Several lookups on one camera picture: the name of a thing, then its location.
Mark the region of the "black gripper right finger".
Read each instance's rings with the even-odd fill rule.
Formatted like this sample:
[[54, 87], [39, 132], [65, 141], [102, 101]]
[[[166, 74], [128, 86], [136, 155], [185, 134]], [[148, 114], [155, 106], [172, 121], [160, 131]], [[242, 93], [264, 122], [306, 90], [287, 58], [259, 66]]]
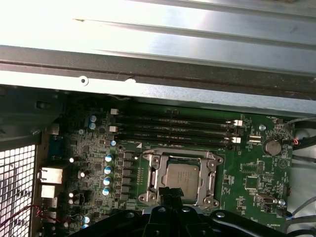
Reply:
[[184, 206], [181, 188], [172, 189], [173, 210], [179, 218], [181, 227], [189, 237], [287, 237], [265, 225], [241, 217], [225, 210], [213, 211], [209, 216], [198, 213], [189, 206]]

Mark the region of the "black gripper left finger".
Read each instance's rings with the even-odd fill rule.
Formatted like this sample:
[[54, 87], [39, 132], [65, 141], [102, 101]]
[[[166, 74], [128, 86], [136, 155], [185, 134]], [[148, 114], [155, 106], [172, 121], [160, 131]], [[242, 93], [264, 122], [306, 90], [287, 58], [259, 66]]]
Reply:
[[159, 188], [160, 206], [148, 214], [125, 210], [103, 219], [72, 237], [168, 237], [170, 234], [171, 189]]

